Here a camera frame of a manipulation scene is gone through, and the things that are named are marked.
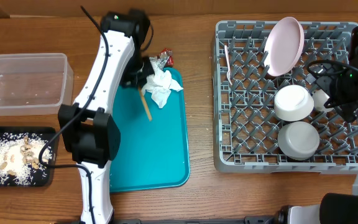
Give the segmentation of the white round bowl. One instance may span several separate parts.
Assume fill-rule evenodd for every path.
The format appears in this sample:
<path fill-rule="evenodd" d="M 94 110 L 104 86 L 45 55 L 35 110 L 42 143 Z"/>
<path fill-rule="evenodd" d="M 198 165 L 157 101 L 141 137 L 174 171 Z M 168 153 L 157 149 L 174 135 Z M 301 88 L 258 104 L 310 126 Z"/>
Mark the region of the white round bowl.
<path fill-rule="evenodd" d="M 300 85 L 288 85 L 277 91 L 274 112 L 284 121 L 306 118 L 314 108 L 314 100 L 308 90 Z"/>

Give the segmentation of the white paper cup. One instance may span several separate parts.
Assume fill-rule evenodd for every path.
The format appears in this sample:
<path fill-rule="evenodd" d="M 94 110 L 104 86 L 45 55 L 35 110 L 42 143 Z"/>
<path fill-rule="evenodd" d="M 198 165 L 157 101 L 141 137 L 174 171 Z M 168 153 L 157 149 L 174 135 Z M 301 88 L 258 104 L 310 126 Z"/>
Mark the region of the white paper cup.
<path fill-rule="evenodd" d="M 314 108 L 317 111 L 323 111 L 327 113 L 333 110 L 333 108 L 326 108 L 324 106 L 325 102 L 327 102 L 329 99 L 329 96 L 323 90 L 315 91 L 312 95 L 312 98 L 314 101 Z"/>

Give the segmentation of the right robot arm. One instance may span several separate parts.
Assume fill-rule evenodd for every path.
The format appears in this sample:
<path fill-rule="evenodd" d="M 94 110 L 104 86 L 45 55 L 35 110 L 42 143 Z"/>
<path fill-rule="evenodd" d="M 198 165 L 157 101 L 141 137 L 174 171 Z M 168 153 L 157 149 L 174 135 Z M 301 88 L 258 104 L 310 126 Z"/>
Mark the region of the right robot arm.
<path fill-rule="evenodd" d="M 348 123 L 358 118 L 358 26 L 351 32 L 348 61 L 320 59 L 306 65 L 321 90 L 325 107 Z M 327 193 L 317 205 L 286 206 L 272 223 L 358 223 L 358 173 L 351 194 Z"/>

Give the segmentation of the white round plate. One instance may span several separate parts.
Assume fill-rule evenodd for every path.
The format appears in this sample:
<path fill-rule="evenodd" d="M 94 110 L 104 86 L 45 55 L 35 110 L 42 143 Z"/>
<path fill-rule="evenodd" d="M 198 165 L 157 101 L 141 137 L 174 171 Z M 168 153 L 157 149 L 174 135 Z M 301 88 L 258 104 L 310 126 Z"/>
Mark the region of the white round plate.
<path fill-rule="evenodd" d="M 268 74 L 273 77 L 291 71 L 298 62 L 305 41 L 304 30 L 294 17 L 285 17 L 278 21 L 268 35 L 264 60 Z"/>

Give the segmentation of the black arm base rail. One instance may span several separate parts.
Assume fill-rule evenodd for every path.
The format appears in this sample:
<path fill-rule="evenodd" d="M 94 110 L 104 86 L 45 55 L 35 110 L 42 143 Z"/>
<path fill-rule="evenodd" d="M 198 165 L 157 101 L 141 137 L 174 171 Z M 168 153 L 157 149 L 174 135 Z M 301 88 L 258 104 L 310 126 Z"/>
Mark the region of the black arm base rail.
<path fill-rule="evenodd" d="M 205 219 L 205 220 L 152 220 L 139 219 L 113 220 L 112 224 L 285 224 L 290 223 L 289 218 L 280 212 L 275 216 L 247 216 L 241 219 Z"/>

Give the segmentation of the white plastic fork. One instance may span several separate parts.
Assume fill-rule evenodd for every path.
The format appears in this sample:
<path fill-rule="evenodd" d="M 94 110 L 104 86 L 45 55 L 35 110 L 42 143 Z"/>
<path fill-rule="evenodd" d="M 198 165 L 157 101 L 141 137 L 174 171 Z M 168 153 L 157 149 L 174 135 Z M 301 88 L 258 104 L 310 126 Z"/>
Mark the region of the white plastic fork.
<path fill-rule="evenodd" d="M 230 86 L 232 86 L 232 81 L 231 81 L 231 65 L 230 65 L 230 59 L 229 59 L 229 49 L 228 49 L 228 46 L 227 46 L 227 45 L 224 45 L 224 54 L 225 54 L 226 65 L 227 65 L 226 77 L 227 77 L 227 80 L 228 80 Z"/>

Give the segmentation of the grey plastic dishwasher rack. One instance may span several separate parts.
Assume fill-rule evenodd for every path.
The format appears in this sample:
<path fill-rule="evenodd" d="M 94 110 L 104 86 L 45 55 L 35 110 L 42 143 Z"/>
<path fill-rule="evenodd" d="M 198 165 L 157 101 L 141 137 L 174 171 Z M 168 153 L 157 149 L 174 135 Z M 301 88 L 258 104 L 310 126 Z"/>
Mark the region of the grey plastic dishwasher rack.
<path fill-rule="evenodd" d="M 358 119 L 345 122 L 335 111 L 313 111 L 305 118 L 320 137 L 313 156 L 296 161 L 279 148 L 277 137 L 285 122 L 273 110 L 276 92 L 300 85 L 318 90 L 306 65 L 314 60 L 346 62 L 354 22 L 303 22 L 303 53 L 294 68 L 270 77 L 264 66 L 264 47 L 272 21 L 219 21 L 213 42 L 214 166 L 221 172 L 319 172 L 356 174 L 358 171 Z M 230 86 L 224 45 L 231 65 Z"/>

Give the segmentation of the wooden chopstick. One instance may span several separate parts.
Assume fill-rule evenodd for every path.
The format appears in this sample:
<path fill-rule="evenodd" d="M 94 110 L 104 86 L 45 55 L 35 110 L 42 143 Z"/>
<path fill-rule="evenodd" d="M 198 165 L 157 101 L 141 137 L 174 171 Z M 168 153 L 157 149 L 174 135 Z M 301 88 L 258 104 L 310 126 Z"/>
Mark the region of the wooden chopstick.
<path fill-rule="evenodd" d="M 147 118 L 148 118 L 149 121 L 152 121 L 152 115 L 151 115 L 151 113 L 150 113 L 148 104 L 147 104 L 147 102 L 146 102 L 146 100 L 145 100 L 145 96 L 144 96 L 144 94 L 142 93 L 141 87 L 138 87 L 138 92 L 139 92 L 140 99 L 141 99 L 142 105 L 143 105 L 143 107 L 144 107 L 145 113 L 146 113 L 146 115 L 147 115 Z"/>

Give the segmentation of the clear plastic bin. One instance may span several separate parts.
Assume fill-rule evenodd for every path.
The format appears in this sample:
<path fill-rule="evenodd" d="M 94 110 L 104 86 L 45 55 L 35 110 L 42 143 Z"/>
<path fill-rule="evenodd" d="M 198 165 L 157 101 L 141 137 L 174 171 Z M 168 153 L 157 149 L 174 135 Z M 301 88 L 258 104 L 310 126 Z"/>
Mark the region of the clear plastic bin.
<path fill-rule="evenodd" d="M 0 116 L 56 114 L 72 103 L 73 81 L 63 53 L 0 55 Z"/>

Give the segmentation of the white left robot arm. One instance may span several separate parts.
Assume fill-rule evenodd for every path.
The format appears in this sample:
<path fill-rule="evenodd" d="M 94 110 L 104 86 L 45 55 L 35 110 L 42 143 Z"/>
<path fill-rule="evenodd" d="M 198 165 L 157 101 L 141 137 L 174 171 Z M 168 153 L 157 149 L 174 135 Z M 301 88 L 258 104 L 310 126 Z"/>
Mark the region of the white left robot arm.
<path fill-rule="evenodd" d="M 83 211 L 80 223 L 112 223 L 109 196 L 111 162 L 117 155 L 121 133 L 112 118 L 119 86 L 139 88 L 153 73 L 142 56 L 152 25 L 143 10 L 107 13 L 96 24 L 101 34 L 98 53 L 88 79 L 72 105 L 58 111 L 60 135 L 80 172 Z"/>

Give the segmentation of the red silver snack wrapper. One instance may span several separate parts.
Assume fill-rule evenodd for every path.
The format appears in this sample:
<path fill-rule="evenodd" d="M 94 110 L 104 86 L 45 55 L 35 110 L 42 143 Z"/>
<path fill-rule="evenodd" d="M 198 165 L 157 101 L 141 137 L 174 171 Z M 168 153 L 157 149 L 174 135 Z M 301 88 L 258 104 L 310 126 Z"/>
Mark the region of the red silver snack wrapper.
<path fill-rule="evenodd" d="M 155 72 L 163 70 L 165 67 L 172 68 L 174 65 L 172 49 L 165 48 L 157 56 L 149 59 Z"/>

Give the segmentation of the white paper napkin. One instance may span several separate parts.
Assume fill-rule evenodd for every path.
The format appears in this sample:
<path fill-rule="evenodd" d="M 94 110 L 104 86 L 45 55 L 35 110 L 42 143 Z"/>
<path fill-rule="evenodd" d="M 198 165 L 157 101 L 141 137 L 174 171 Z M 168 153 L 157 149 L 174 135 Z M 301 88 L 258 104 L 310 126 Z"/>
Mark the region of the white paper napkin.
<path fill-rule="evenodd" d="M 146 78 L 146 84 L 141 88 L 141 93 L 145 95 L 146 92 L 149 92 L 151 99 L 162 109 L 172 90 L 182 91 L 183 87 L 173 79 L 171 72 L 157 68 L 154 70 L 154 74 Z"/>

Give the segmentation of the grey round bowl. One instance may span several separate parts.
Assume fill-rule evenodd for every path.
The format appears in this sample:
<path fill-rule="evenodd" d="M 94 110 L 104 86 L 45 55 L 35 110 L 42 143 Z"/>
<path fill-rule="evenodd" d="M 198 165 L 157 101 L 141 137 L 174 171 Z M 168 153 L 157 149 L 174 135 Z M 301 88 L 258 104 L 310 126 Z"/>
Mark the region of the grey round bowl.
<path fill-rule="evenodd" d="M 285 125 L 278 133 L 278 146 L 288 157 L 303 161 L 310 158 L 319 146 L 315 127 L 304 121 Z"/>

